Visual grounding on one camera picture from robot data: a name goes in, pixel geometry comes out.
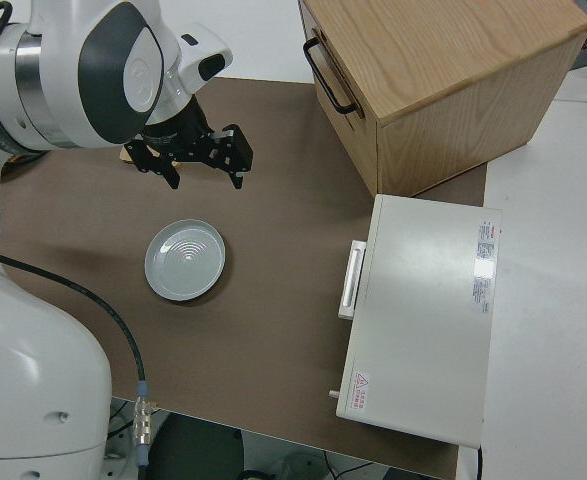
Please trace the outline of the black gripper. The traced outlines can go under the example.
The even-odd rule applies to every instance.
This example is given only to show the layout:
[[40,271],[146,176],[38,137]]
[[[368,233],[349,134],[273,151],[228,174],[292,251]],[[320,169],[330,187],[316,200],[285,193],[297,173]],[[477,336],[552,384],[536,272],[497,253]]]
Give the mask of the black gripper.
[[139,171],[163,177],[171,189],[179,187],[180,176],[174,165],[181,163],[220,169],[228,174],[235,189],[241,189],[253,158],[246,137],[235,124],[222,131],[207,128],[189,135],[138,136],[125,144],[124,152]]

